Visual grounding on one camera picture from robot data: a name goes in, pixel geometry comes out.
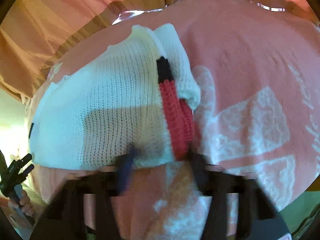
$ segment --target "folded garment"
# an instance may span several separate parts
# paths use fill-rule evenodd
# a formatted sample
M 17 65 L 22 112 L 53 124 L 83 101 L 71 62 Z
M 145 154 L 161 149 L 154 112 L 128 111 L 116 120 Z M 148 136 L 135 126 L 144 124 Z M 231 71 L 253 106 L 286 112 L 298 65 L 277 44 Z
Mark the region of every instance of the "folded garment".
M 136 167 L 154 167 L 184 158 L 200 89 L 173 25 L 136 25 L 41 101 L 29 140 L 34 163 L 95 170 L 134 143 Z

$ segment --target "orange curtain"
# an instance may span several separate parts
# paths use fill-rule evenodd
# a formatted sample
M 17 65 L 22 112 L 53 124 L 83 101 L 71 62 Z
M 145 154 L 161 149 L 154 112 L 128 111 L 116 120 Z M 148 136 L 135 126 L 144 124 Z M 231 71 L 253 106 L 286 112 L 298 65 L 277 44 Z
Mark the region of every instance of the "orange curtain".
M 0 88 L 31 98 L 70 48 L 110 26 L 119 13 L 177 0 L 16 0 L 0 25 Z M 306 0 L 251 0 L 317 21 Z

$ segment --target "pink fabric surface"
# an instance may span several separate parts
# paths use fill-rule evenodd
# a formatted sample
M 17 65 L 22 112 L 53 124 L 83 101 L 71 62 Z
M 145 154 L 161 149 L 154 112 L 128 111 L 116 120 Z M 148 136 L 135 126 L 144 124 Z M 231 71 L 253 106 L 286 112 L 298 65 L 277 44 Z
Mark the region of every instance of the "pink fabric surface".
M 283 209 L 320 173 L 320 35 L 308 21 L 245 1 L 185 0 L 82 41 L 61 59 L 52 81 L 128 37 L 132 25 L 155 29 L 165 23 L 175 26 L 201 87 L 194 114 L 199 151 L 231 173 L 255 172 Z M 33 103 L 31 116 L 35 108 Z M 45 201 L 70 172 L 36 166 L 35 186 Z M 185 163 L 135 171 L 129 189 L 114 200 L 122 236 L 198 239 L 209 199 L 194 189 Z M 87 200 L 86 222 L 94 227 L 94 203 Z M 231 195 L 230 234 L 236 205 Z

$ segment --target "white print on tablecloth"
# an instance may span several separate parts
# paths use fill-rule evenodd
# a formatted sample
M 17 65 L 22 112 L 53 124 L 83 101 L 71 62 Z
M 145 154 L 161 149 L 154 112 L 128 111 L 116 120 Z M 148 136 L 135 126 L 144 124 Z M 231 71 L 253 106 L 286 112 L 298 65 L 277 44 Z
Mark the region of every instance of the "white print on tablecloth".
M 302 94 L 302 102 L 307 105 L 307 107 L 311 110 L 314 109 L 314 106 L 311 102 L 311 95 L 308 92 L 308 88 L 306 86 L 306 81 L 304 79 L 304 77 L 302 76 L 301 72 L 294 66 L 288 66 L 289 69 L 291 70 L 292 74 L 295 76 L 297 82 L 300 85 L 300 90 L 301 90 L 301 94 Z M 305 128 L 306 130 L 315 137 L 313 144 L 312 144 L 312 148 L 320 153 L 320 131 L 318 128 L 318 125 L 316 124 L 316 118 L 314 117 L 313 114 L 309 115 L 309 120 L 310 120 L 310 124 L 306 125 Z M 318 175 L 320 174 L 320 155 L 318 155 L 316 157 L 316 178 L 318 177 Z
M 254 172 L 264 192 L 276 203 L 277 209 L 284 209 L 291 201 L 295 182 L 294 155 L 288 155 L 270 161 L 228 170 L 229 173 L 240 175 L 243 172 Z M 236 223 L 238 217 L 237 194 L 230 194 L 230 223 Z
M 201 151 L 210 156 L 212 163 L 261 155 L 289 141 L 285 114 L 270 87 L 213 116 L 208 94 L 214 90 L 207 87 L 209 77 L 205 80 L 204 76 L 195 77 L 202 90 L 195 120 L 202 130 Z

